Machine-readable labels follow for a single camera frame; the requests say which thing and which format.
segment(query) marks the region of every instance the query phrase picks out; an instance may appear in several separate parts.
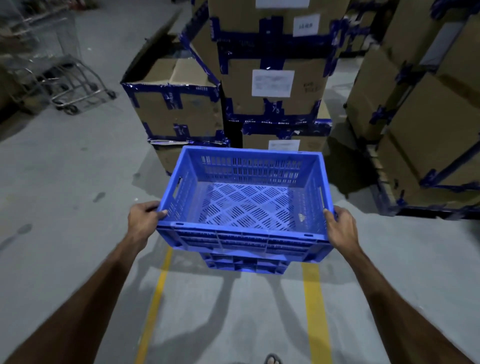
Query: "person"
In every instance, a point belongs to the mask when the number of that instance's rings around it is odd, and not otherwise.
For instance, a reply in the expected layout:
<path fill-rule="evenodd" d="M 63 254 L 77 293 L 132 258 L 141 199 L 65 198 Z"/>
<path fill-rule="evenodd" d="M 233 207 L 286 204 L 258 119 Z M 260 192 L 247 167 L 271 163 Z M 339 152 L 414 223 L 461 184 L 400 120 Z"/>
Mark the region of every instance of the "person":
<path fill-rule="evenodd" d="M 122 286 L 159 219 L 158 201 L 136 204 L 128 231 L 90 279 L 7 359 L 6 364 L 93 363 Z M 355 219 L 344 208 L 324 210 L 330 243 L 350 264 L 367 298 L 392 364 L 472 364 L 392 288 L 362 251 Z M 269 354 L 266 364 L 281 364 Z"/>

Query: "gray floor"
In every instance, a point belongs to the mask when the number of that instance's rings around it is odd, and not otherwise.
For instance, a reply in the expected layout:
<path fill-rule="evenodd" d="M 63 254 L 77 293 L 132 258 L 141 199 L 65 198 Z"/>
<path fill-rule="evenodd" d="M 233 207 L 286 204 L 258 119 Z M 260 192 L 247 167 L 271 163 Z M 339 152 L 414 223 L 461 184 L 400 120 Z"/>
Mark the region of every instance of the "gray floor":
<path fill-rule="evenodd" d="M 144 42 L 178 6 L 109 0 L 79 15 L 84 60 L 119 93 L 88 112 L 16 115 L 0 130 L 0 361 L 75 290 L 126 231 L 128 208 L 161 198 L 168 182 L 119 80 Z M 376 214 L 342 104 L 359 60 L 340 62 L 324 100 L 335 122 L 325 159 L 334 202 L 355 216 L 360 242 L 394 287 L 480 362 L 480 224 Z M 98 353 L 133 363 L 165 256 L 155 233 L 135 262 Z M 388 359 L 359 285 L 332 252 L 320 265 L 335 364 Z M 173 254 L 148 363 L 309 363 L 302 267 L 280 277 L 207 269 Z"/>

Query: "yellow floor line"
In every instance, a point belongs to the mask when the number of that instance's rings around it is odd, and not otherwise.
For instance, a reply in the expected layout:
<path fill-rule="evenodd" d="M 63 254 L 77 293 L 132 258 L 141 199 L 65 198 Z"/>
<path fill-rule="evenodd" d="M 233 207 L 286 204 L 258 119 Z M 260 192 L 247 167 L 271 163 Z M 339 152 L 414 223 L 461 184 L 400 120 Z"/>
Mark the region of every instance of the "yellow floor line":
<path fill-rule="evenodd" d="M 301 265 L 312 364 L 332 364 L 332 351 L 318 264 L 302 263 Z"/>
<path fill-rule="evenodd" d="M 135 364 L 144 364 L 147 356 L 148 344 L 152 338 L 153 330 L 156 323 L 156 315 L 158 313 L 158 307 L 160 306 L 160 299 L 162 298 L 163 287 L 165 286 L 165 280 L 167 279 L 168 267 L 170 266 L 170 260 L 172 259 L 173 249 L 169 246 L 165 260 L 163 261 L 160 277 L 156 283 L 155 292 L 153 294 L 150 308 L 148 309 L 147 319 L 145 321 L 144 331 L 140 338 L 140 344 L 138 345 L 137 358 Z"/>

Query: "blue plastic crate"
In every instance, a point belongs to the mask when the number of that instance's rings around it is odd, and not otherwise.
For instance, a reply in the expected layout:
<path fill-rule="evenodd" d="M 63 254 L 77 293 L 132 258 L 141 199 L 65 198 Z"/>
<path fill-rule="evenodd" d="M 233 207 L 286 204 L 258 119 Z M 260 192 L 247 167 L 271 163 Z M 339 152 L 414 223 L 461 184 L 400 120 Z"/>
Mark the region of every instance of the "blue plastic crate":
<path fill-rule="evenodd" d="M 284 260 L 246 258 L 244 256 L 200 253 L 207 267 L 264 274 L 283 274 L 290 262 Z"/>
<path fill-rule="evenodd" d="M 157 230 L 175 249 L 320 262 L 333 211 L 321 153 L 185 146 Z"/>

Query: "person's right arm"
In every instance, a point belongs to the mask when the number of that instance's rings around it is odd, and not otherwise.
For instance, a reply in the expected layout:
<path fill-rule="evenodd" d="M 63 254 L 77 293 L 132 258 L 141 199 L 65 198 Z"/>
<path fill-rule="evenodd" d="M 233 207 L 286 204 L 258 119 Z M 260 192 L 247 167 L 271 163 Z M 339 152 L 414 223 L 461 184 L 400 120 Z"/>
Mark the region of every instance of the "person's right arm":
<path fill-rule="evenodd" d="M 473 364 L 436 327 L 410 306 L 362 251 L 357 224 L 335 206 L 338 221 L 324 210 L 330 243 L 352 267 L 372 311 L 392 364 Z"/>

